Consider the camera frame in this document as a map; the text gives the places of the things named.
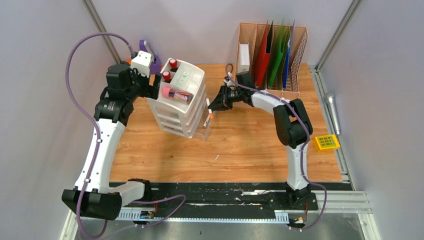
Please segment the pink highlighter pack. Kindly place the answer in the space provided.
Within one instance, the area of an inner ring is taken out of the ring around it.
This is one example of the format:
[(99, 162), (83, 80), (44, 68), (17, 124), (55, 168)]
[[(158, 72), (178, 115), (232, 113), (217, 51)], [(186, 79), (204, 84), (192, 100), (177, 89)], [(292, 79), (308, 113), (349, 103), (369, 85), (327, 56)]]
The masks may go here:
[(193, 98), (194, 95), (186, 92), (186, 91), (182, 91), (182, 90), (176, 90), (172, 87), (169, 86), (165, 86), (162, 88), (161, 93), (163, 95), (163, 97), (168, 98), (168, 99), (172, 99), (175, 101), (179, 101), (179, 102), (183, 102), (186, 104), (189, 104)]

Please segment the red black stamp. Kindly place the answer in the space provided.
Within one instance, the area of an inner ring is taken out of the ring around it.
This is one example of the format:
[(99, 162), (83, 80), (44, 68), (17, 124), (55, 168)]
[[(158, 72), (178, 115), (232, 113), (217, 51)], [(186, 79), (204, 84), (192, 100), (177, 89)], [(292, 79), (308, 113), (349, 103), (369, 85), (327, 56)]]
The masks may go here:
[(162, 73), (162, 78), (163, 78), (163, 81), (165, 82), (165, 83), (170, 83), (171, 82), (171, 80), (172, 80), (172, 75), (171, 75), (171, 72), (170, 71), (164, 71), (163, 73)]

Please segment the white plastic drawer unit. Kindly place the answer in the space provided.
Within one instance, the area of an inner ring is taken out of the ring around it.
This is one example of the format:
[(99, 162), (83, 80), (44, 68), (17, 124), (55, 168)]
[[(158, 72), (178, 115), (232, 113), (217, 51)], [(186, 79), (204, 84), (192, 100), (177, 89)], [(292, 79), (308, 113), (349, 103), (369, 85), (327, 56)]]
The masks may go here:
[(169, 58), (160, 74), (158, 97), (147, 100), (158, 127), (177, 136), (206, 141), (212, 119), (205, 71), (187, 61)]

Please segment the red round stamp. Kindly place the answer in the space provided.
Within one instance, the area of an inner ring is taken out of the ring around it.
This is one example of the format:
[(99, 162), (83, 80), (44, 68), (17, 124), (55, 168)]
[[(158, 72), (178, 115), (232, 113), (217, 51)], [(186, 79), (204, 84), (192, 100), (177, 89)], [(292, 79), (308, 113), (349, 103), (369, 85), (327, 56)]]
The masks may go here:
[(170, 71), (175, 73), (178, 70), (178, 61), (175, 58), (171, 58), (168, 63)]

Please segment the white hardcover book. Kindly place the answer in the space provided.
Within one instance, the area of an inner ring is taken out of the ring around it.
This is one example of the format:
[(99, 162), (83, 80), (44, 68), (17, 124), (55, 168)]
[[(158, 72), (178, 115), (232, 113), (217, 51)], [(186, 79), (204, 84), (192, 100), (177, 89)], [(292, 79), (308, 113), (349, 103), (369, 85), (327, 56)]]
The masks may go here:
[(250, 46), (248, 43), (239, 43), (236, 73), (250, 70)]

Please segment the pink plastic file organizer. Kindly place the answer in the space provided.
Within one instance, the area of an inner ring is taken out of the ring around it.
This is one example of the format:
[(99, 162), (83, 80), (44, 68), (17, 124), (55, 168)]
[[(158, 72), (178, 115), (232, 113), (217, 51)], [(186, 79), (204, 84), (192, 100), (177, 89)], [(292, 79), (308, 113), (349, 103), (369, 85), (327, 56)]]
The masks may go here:
[(232, 73), (248, 71), (257, 87), (281, 98), (297, 99), (298, 74), (307, 43), (308, 29), (295, 22), (240, 22)]

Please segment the red folder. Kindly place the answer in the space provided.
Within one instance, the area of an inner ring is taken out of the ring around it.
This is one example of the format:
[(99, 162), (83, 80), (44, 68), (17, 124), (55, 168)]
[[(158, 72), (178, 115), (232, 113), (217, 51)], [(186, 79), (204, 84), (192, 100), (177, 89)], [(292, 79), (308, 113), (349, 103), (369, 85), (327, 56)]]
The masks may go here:
[(262, 38), (260, 41), (259, 49), (256, 55), (255, 68), (254, 68), (254, 80), (256, 87), (262, 87), (264, 82), (265, 73), (268, 68), (271, 48), (274, 37), (274, 21), (271, 21), (271, 24), (266, 22), (264, 31), (262, 33)]

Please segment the blue folder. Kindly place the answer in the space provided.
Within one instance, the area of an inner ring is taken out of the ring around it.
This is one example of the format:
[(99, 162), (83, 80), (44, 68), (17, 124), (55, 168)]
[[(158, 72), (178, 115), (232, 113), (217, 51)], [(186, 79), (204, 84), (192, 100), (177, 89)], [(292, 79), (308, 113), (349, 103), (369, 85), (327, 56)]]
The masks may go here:
[(291, 44), (292, 44), (292, 40), (293, 40), (295, 27), (296, 27), (296, 20), (294, 19), (292, 26), (288, 30), (288, 36), (287, 36), (287, 46), (286, 46), (285, 62), (284, 62), (284, 68), (283, 68), (283, 79), (282, 79), (282, 88), (284, 90), (287, 87), (288, 74), (289, 74), (290, 51), (291, 51)]

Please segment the green folder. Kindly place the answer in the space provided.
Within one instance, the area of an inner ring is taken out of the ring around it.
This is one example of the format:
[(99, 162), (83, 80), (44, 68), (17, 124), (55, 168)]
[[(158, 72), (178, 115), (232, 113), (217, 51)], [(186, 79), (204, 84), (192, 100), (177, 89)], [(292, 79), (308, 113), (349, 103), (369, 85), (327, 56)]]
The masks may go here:
[(289, 28), (288, 25), (284, 25), (284, 22), (273, 27), (272, 47), (266, 72), (266, 86), (271, 90), (283, 90), (283, 69), (285, 65)]

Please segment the green cap white marker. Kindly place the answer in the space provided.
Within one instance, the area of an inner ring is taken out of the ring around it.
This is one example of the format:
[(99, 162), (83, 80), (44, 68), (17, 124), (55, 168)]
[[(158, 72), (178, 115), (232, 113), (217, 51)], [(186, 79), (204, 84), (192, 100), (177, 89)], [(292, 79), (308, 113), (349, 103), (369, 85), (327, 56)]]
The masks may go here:
[(208, 123), (209, 123), (209, 119), (206, 119), (202, 127), (205, 129), (207, 127)]

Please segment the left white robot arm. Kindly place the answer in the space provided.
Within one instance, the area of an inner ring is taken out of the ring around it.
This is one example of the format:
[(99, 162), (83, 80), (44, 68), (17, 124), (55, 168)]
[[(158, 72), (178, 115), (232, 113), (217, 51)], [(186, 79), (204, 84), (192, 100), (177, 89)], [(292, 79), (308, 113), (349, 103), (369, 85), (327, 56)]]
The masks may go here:
[(110, 173), (120, 138), (134, 110), (134, 101), (141, 98), (156, 100), (160, 93), (162, 75), (157, 72), (153, 84), (128, 63), (112, 65), (106, 73), (103, 89), (94, 115), (95, 123), (88, 156), (73, 189), (65, 189), (61, 200), (82, 217), (115, 220), (121, 208), (137, 202), (149, 206), (153, 193), (148, 180), (131, 178), (117, 187), (110, 187)]

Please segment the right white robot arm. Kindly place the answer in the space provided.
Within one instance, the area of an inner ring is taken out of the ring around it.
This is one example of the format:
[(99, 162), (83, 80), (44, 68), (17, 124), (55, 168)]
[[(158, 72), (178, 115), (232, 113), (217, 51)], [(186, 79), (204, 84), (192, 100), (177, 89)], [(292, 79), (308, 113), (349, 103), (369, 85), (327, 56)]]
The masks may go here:
[(307, 148), (313, 127), (303, 102), (299, 98), (285, 100), (256, 88), (247, 71), (236, 74), (236, 81), (230, 86), (232, 82), (230, 76), (225, 77), (224, 85), (208, 104), (208, 109), (226, 111), (231, 110), (234, 103), (243, 102), (273, 116), (277, 137), (287, 152), (288, 188), (285, 201), (290, 208), (298, 209), (311, 194), (307, 177)]

